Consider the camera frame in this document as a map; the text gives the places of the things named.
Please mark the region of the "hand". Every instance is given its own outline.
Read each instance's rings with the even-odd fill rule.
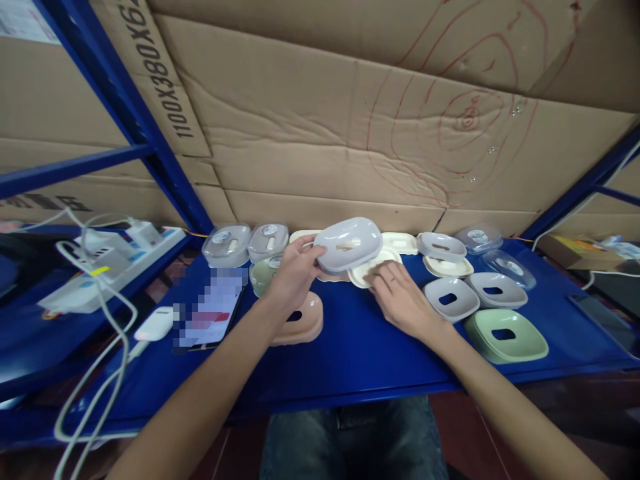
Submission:
[[[443,326],[450,325],[433,309],[402,263],[380,264],[371,284],[369,290],[388,322],[427,345]]]
[[[311,282],[320,275],[316,259],[327,252],[326,247],[307,245],[315,235],[305,235],[285,249],[280,268],[275,274],[265,297],[272,300],[287,317],[296,311],[307,298]]]

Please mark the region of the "blue shelf frame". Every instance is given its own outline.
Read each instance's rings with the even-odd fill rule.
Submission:
[[[213,223],[87,0],[34,0],[50,28],[131,144],[0,175],[0,199],[140,159],[189,230]]]
[[[604,183],[616,168],[620,166],[628,154],[631,154],[631,157],[625,165],[625,168],[637,158],[640,153],[639,143],[640,125],[636,125],[602,160],[567,190],[546,212],[540,215],[521,237],[525,239],[535,239],[542,233],[550,230],[592,193],[607,195],[640,207],[640,198],[604,186]]]

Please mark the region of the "jeans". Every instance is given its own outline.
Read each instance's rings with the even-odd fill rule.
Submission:
[[[341,447],[338,437],[343,432],[338,431],[339,418],[334,410],[273,416],[267,430],[260,478],[448,478],[440,436],[426,397],[383,402],[376,404],[373,412],[375,422],[363,430],[358,455]]]

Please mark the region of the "white power strip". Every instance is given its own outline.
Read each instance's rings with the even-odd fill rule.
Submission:
[[[160,260],[164,254],[176,246],[185,236],[184,230],[180,228],[166,227],[164,232],[162,232],[162,241],[152,249],[142,249],[138,244],[130,243],[130,246],[132,246],[136,252],[134,256],[129,258],[131,262],[130,266],[115,278],[110,279],[105,276],[104,280],[114,290],[122,290],[122,288],[128,285],[134,278],[144,272],[144,270]],[[103,289],[102,295],[105,301],[113,297],[113,294],[105,289]],[[83,273],[40,300],[38,305],[50,310],[50,312],[93,313],[100,308],[100,300],[95,282],[88,274]]]

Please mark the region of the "phone screen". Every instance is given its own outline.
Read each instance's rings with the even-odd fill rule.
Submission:
[[[609,334],[632,357],[640,359],[640,339],[631,326],[593,297],[572,295],[569,299]]]
[[[184,312],[174,352],[214,348],[222,342],[234,319],[247,284],[246,269],[212,269],[211,282],[198,295],[198,303]]]

